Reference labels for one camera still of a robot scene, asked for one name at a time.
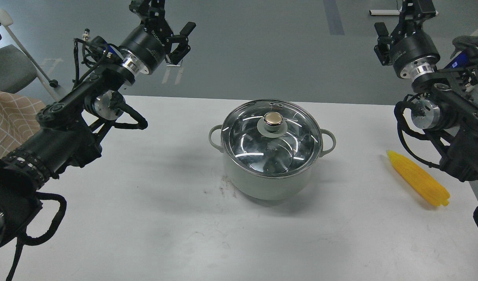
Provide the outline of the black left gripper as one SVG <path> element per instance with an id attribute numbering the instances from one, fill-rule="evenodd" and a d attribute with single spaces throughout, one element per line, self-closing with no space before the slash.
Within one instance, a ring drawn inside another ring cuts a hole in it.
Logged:
<path id="1" fill-rule="evenodd" d="M 121 43 L 122 67 L 132 73 L 150 75 L 163 62 L 178 65 L 190 52 L 188 36 L 196 23 L 187 22 L 175 34 L 165 19 L 164 0 L 132 0 L 129 9 L 140 24 Z"/>

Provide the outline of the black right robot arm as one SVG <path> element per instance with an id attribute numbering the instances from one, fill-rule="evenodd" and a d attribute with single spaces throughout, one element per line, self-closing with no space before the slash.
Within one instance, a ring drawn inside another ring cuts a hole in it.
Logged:
<path id="1" fill-rule="evenodd" d="M 396 76 L 410 79 L 413 94 L 396 103 L 394 115 L 405 150 L 428 167 L 460 181 L 478 180 L 478 35 L 453 39 L 445 68 L 423 23 L 436 16 L 431 0 L 403 0 L 392 32 L 375 23 L 374 51 Z"/>

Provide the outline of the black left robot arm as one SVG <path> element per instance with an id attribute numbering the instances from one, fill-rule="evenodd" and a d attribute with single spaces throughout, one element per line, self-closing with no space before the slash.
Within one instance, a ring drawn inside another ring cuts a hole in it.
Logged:
<path id="1" fill-rule="evenodd" d="M 69 166 L 84 167 L 103 151 L 111 128 L 144 130 L 148 122 L 128 105 L 119 89 L 162 63 L 178 66 L 190 52 L 188 36 L 196 23 L 175 34 L 165 18 L 164 0 L 133 0 L 140 24 L 119 45 L 89 29 L 74 39 L 75 79 L 71 92 L 37 113 L 39 131 L 0 158 L 0 247 L 16 239 L 7 280 L 13 279 L 23 247 L 47 242 L 66 213 L 66 199 L 40 192 Z"/>

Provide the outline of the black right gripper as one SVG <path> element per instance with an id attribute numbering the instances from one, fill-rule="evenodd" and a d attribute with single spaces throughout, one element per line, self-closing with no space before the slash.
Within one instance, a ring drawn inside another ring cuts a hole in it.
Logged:
<path id="1" fill-rule="evenodd" d="M 376 22 L 374 51 L 381 65 L 393 66 L 401 79 L 433 73 L 440 55 L 432 38 L 423 30 L 423 23 L 435 16 L 431 0 L 403 0 L 398 24 L 391 33 L 384 22 Z"/>

